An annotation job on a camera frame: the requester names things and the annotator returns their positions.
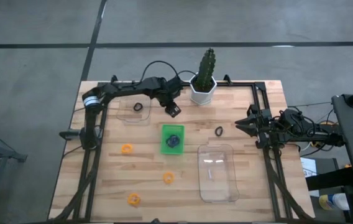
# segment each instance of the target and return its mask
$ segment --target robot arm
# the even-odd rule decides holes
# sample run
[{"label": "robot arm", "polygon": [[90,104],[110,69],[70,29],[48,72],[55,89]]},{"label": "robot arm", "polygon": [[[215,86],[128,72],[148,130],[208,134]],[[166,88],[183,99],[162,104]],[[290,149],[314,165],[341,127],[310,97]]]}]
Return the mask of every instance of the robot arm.
[{"label": "robot arm", "polygon": [[249,136],[257,136],[256,146],[283,147],[288,142],[323,142],[332,146],[343,146],[344,139],[338,124],[316,124],[302,115],[302,112],[291,109],[280,111],[280,116],[272,117],[269,109],[258,110],[250,105],[247,118],[235,122],[236,128]]},{"label": "robot arm", "polygon": [[85,126],[80,132],[83,149],[92,150],[98,146],[99,139],[95,132],[96,117],[113,98],[144,94],[150,99],[156,98],[160,106],[165,107],[165,112],[174,118],[181,112],[174,99],[180,95],[182,83],[178,76],[169,81],[165,78],[150,77],[133,84],[110,82],[86,92],[83,95]]}]

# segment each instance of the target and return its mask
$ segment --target black ring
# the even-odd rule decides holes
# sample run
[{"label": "black ring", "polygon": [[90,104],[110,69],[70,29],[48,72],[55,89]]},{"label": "black ring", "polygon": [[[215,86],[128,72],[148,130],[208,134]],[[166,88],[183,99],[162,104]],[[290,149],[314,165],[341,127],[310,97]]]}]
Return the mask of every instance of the black ring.
[{"label": "black ring", "polygon": [[219,126],[218,128],[215,129],[215,135],[220,137],[222,134],[224,133],[224,128],[222,128],[222,126]]},{"label": "black ring", "polygon": [[136,103],[134,105],[134,111],[136,111],[136,112],[142,110],[143,108],[144,108],[144,106],[141,103]]}]

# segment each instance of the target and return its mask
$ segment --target cactus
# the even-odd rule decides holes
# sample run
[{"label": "cactus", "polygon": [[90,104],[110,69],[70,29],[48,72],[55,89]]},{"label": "cactus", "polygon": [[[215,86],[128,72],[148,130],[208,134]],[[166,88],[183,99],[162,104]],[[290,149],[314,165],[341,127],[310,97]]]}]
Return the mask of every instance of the cactus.
[{"label": "cactus", "polygon": [[215,67],[215,53],[208,49],[201,59],[199,74],[193,82],[193,87],[198,92],[209,92],[213,88],[213,72]]}]

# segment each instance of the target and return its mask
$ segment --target potted cactus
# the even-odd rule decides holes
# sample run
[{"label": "potted cactus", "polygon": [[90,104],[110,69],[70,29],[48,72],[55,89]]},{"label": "potted cactus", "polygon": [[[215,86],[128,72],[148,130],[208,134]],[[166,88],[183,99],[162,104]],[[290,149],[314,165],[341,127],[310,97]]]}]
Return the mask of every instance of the potted cactus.
[{"label": "potted cactus", "polygon": [[213,49],[208,49],[201,59],[197,75],[190,80],[191,100],[198,105],[205,105],[211,102],[216,88],[216,81],[213,77],[215,67],[215,54]]}]

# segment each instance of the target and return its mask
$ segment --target orange rubber ring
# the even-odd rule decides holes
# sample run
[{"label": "orange rubber ring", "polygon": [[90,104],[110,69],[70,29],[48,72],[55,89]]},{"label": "orange rubber ring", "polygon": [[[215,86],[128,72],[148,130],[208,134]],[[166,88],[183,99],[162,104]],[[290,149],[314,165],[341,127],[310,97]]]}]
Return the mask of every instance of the orange rubber ring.
[{"label": "orange rubber ring", "polygon": [[122,145],[121,146],[121,153],[123,153],[123,154],[132,153],[132,145],[131,144]]},{"label": "orange rubber ring", "polygon": [[128,204],[137,205],[139,204],[139,202],[140,202],[140,197],[138,194],[133,193],[128,196]]},{"label": "orange rubber ring", "polygon": [[166,172],[163,175],[163,180],[166,184],[171,184],[174,181],[174,174],[171,172]]}]

